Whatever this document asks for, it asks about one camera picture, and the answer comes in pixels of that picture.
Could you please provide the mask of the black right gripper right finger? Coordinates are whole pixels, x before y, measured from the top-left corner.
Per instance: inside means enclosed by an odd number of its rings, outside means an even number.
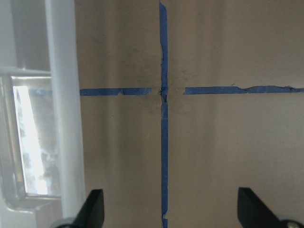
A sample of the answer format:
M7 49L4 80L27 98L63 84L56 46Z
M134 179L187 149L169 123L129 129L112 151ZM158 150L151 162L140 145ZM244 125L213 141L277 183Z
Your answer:
M250 188L240 187L237 200L237 218L243 228L280 227L280 220Z

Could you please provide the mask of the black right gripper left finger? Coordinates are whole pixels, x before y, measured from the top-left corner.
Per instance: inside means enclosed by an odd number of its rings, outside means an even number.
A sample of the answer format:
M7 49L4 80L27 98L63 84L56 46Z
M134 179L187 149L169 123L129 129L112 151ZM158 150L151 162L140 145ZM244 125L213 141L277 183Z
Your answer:
M104 212L103 190L92 190L71 226L73 228L101 228L105 219Z

